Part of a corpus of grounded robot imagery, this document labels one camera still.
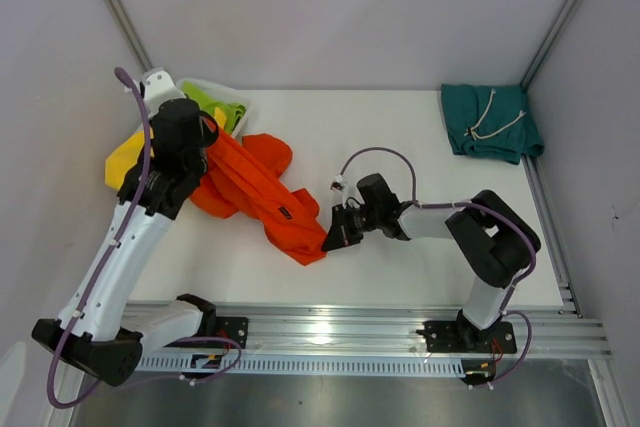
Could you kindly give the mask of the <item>orange shorts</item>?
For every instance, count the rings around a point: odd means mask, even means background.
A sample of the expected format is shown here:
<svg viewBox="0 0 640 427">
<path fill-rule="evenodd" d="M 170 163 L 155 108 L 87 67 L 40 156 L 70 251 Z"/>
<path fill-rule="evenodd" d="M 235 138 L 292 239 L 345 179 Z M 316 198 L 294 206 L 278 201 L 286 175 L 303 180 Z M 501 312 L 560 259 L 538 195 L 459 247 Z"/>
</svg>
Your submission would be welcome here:
<svg viewBox="0 0 640 427">
<path fill-rule="evenodd" d="M 209 170 L 190 197 L 196 207 L 221 219 L 241 212 L 261 222 L 269 242 L 303 266 L 325 258 L 318 202 L 280 180 L 293 160 L 289 145 L 265 133 L 236 140 L 222 132 L 206 154 Z"/>
</svg>

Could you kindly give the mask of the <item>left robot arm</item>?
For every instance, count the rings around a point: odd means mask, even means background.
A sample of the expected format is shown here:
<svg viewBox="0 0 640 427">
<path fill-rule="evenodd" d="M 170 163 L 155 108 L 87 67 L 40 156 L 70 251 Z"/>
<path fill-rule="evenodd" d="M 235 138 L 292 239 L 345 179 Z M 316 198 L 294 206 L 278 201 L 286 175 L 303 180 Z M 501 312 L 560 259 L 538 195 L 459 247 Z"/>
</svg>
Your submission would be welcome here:
<svg viewBox="0 0 640 427">
<path fill-rule="evenodd" d="M 55 318 L 36 321 L 32 338 L 65 363 L 113 387 L 140 359 L 185 339 L 216 337 L 216 307 L 183 294 L 163 310 L 124 323 L 123 313 L 156 245 L 207 171 L 219 136 L 212 118 L 186 98 L 164 102 L 150 120 L 153 155 L 140 156 L 119 189 L 112 223 L 74 297 Z"/>
</svg>

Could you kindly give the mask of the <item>teal green shorts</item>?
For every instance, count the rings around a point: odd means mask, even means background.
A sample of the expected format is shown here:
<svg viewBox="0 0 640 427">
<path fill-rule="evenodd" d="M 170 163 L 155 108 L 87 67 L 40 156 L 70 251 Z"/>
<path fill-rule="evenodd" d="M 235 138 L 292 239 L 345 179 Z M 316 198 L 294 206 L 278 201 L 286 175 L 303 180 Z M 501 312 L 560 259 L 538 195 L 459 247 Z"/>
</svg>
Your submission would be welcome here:
<svg viewBox="0 0 640 427">
<path fill-rule="evenodd" d="M 544 142 L 520 86 L 443 84 L 440 101 L 455 155 L 517 165 L 524 156 L 543 154 Z"/>
</svg>

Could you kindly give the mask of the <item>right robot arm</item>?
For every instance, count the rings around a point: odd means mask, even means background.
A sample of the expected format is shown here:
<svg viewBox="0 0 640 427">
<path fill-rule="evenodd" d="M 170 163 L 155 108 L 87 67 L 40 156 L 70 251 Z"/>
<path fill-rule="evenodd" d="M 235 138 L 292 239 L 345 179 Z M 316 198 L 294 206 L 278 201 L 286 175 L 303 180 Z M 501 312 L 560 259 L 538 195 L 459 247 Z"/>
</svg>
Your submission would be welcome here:
<svg viewBox="0 0 640 427">
<path fill-rule="evenodd" d="M 321 249 L 357 245 L 365 233 L 376 230 L 399 241 L 452 240 L 475 275 L 469 298 L 457 314 L 454 341 L 467 351 L 489 343 L 515 286 L 535 268 L 541 248 L 535 231 L 492 190 L 451 204 L 402 202 L 379 173 L 362 178 L 356 188 L 359 201 L 344 197 L 332 207 Z"/>
</svg>

